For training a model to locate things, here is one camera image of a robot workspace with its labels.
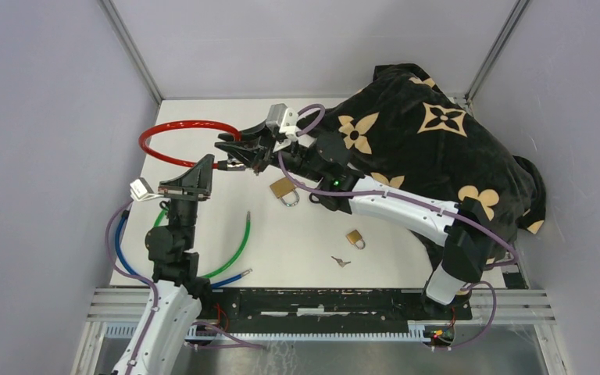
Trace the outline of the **red cable lock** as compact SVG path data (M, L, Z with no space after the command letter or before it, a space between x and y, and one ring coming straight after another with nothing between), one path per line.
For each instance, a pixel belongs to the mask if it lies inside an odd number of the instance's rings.
M178 120L167 123L162 123L160 125L155 125L144 132L142 132L138 138L138 145L141 150L150 155L153 158L156 158L165 163L169 163L175 166L182 166L187 168L192 168L196 165L196 162L187 161L183 159L177 159L168 155L164 155L161 152L157 152L153 148L151 148L148 144L148 139L152 138L157 134L161 134L164 132L172 131L172 130L186 130L186 129L204 129L204 130L219 130L222 133L229 134L234 141L241 141L242 134L241 132L232 127L229 124L222 123L214 120Z

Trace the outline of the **large brass padlock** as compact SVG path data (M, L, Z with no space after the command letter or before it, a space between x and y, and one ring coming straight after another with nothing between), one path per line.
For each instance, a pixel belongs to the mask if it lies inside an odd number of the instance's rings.
M280 178L270 185L275 198L286 207L294 207L299 203L299 194L296 186L286 177Z

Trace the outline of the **small brass padlock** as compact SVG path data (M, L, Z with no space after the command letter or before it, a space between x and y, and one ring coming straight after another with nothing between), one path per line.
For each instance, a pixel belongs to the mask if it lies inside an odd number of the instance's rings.
M357 230L350 231L345 237L347 241L358 250L363 250L366 247L363 236Z

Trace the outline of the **small padlock keys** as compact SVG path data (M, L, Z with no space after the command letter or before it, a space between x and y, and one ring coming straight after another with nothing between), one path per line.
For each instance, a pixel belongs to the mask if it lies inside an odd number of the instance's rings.
M351 263L352 263L351 261L344 261L343 259L340 259L340 258L337 258L337 257L334 257L334 256L331 256L331 258L332 258L332 259L333 259L333 260L334 260L334 261L335 261L335 262L336 262L336 263L337 263L337 264L338 264L338 265L339 265L341 268L344 268L344 267L346 267L347 265L349 265L349 264L351 264Z

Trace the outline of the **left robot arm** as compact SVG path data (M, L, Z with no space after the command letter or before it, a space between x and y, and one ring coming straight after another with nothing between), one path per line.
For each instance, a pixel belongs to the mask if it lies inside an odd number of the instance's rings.
M207 154L187 172L159 183L168 223L145 235L153 263L148 301L113 374L171 373L191 324L213 311L210 281L198 275L199 254L192 250L198 206L212 192L213 163Z

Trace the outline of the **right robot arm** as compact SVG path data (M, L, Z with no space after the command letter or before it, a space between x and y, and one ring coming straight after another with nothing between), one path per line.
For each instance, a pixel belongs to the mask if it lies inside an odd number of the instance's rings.
M460 294L480 282L495 245L511 248L491 229L476 199L443 201L379 182L350 167L351 154L336 134L322 134L304 146L288 128L261 123L240 140L221 135L215 146L256 173L279 168L330 211L385 220L441 247L442 259L420 297L420 309L431 319L443 317Z

